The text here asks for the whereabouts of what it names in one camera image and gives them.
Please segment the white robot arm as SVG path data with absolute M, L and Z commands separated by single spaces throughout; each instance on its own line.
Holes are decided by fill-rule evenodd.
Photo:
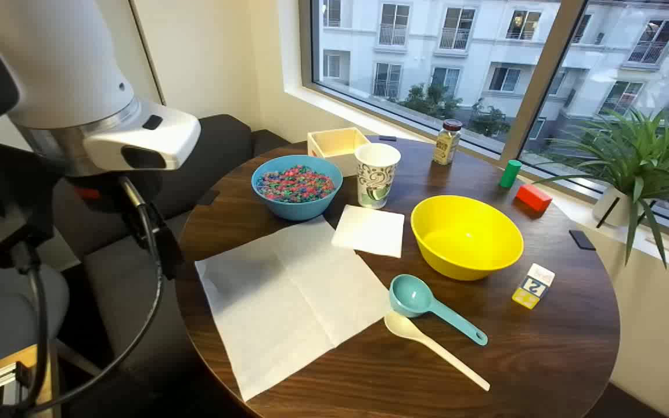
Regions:
M 179 169 L 199 138 L 134 94 L 95 0 L 0 0 L 0 116 L 65 176 Z

